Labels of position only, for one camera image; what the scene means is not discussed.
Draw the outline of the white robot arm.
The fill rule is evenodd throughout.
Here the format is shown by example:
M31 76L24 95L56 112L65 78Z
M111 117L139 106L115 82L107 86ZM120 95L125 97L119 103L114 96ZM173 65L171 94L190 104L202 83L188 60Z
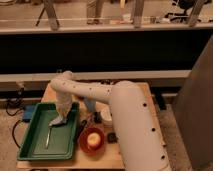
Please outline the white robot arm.
M71 95L109 105L126 171L172 171L145 94L137 84L82 83L74 81L73 74L66 71L54 77L50 86L56 92L61 116L71 104Z

